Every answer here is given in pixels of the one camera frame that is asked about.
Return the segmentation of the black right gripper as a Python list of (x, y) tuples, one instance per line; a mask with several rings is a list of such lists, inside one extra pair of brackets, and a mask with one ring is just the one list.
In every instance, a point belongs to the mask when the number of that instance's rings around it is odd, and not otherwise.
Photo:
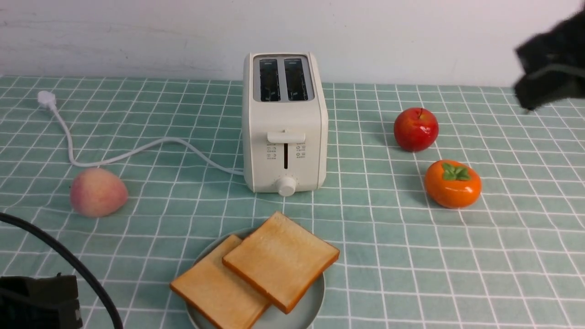
[(513, 90), (527, 111), (585, 97), (585, 11), (531, 36), (515, 49), (524, 71)]

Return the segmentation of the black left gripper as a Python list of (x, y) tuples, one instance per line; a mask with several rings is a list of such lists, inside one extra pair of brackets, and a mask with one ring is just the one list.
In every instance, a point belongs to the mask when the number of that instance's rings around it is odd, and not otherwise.
[(1, 277), (2, 329), (81, 329), (82, 326), (75, 276)]

